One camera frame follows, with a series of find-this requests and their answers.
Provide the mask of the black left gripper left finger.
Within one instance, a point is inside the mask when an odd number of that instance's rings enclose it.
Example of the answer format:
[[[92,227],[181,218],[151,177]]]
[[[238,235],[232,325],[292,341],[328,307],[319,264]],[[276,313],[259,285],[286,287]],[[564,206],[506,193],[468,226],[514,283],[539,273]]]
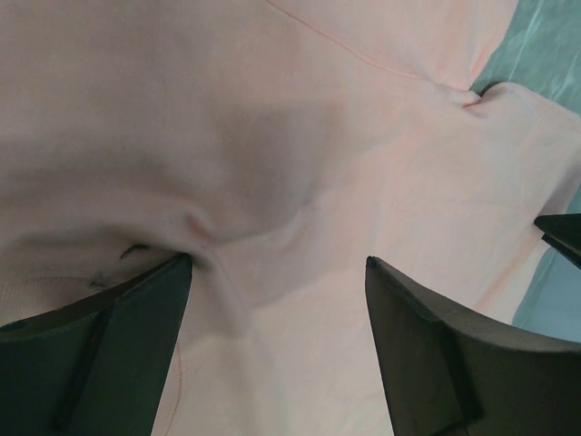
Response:
[[[1,328],[4,435],[149,435],[192,279],[179,254],[129,282]]]

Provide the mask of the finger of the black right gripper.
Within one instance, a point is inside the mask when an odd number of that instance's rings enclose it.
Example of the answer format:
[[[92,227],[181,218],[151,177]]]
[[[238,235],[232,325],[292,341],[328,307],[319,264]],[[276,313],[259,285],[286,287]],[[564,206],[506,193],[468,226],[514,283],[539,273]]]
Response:
[[[581,267],[581,214],[565,213],[538,216],[535,226],[542,239],[577,268]]]

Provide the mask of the pink t-shirt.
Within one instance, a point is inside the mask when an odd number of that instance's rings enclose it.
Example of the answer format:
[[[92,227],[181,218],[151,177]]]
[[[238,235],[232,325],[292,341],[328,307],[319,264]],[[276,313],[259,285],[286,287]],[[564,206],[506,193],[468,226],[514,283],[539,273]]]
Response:
[[[377,256],[508,321],[580,118],[478,95],[513,1],[4,1],[1,320],[177,252],[157,435],[389,435]]]

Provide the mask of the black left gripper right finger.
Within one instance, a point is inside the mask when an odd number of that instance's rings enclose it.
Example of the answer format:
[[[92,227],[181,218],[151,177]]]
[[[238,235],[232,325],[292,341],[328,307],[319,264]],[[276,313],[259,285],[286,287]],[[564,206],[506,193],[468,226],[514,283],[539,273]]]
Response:
[[[577,435],[580,346],[474,312],[367,260],[365,293],[397,435]]]

